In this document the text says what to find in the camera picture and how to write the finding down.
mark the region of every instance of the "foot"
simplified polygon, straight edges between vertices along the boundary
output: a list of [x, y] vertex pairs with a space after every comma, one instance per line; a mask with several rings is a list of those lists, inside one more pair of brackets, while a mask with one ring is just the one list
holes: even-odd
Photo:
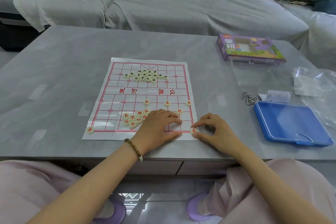
[[200, 215], [197, 212], [198, 203], [204, 197], [206, 197], [206, 195], [208, 195], [208, 194], [209, 194], [209, 192], [204, 192], [204, 193], [201, 193], [201, 194], [198, 194], [194, 197], [189, 198], [189, 200], [187, 201], [186, 211], [187, 211], [188, 218], [190, 220], [192, 220], [192, 221], [203, 221], [203, 220], [207, 220], [207, 219], [209, 219], [213, 216], [213, 214]]
[[121, 224], [126, 216], [126, 206], [115, 199], [109, 198], [114, 204], [114, 214], [110, 218], [96, 218], [94, 219], [98, 224]]

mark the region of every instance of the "hand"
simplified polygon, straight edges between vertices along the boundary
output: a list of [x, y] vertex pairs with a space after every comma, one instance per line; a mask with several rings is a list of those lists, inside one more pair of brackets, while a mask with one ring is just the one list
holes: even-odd
[[202, 116], [200, 120], [191, 127], [196, 128], [203, 125], [213, 126], [216, 129], [215, 134], [210, 136], [204, 133], [194, 132], [192, 134], [193, 137], [208, 142], [216, 147], [217, 150], [235, 157], [236, 153], [244, 146], [225, 120], [218, 115], [208, 113]]
[[179, 116], [171, 111], [157, 110], [152, 111], [144, 120], [138, 132], [132, 138], [132, 142], [137, 147], [141, 155], [156, 149], [167, 141], [174, 140], [182, 135], [182, 133], [163, 134], [165, 127], [172, 123], [182, 123]]

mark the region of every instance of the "purple box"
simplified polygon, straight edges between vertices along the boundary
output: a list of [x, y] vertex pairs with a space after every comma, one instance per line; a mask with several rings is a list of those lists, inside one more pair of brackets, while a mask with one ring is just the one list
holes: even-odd
[[286, 62], [269, 38], [221, 34], [217, 39], [224, 60], [279, 65]]

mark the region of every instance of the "person's left hand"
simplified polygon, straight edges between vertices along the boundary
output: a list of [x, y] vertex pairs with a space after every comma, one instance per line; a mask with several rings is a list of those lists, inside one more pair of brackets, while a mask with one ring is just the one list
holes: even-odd
[[163, 109], [150, 112], [132, 138], [132, 142], [141, 155], [145, 155], [167, 141], [174, 140], [182, 135], [182, 133], [178, 132], [164, 135], [165, 127], [172, 123], [182, 123], [178, 114]]

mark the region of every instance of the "pink pants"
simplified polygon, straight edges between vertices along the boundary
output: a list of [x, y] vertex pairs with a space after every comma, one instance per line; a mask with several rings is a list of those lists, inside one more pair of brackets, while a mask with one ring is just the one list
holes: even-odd
[[[334, 187], [313, 167], [293, 159], [274, 159], [267, 165], [284, 181], [336, 223]], [[227, 170], [198, 206], [200, 214], [220, 216], [220, 224], [276, 224], [274, 215], [242, 167]]]
[[[79, 178], [49, 162], [0, 162], [0, 223], [28, 222]], [[114, 205], [107, 200], [97, 218], [113, 214]]]

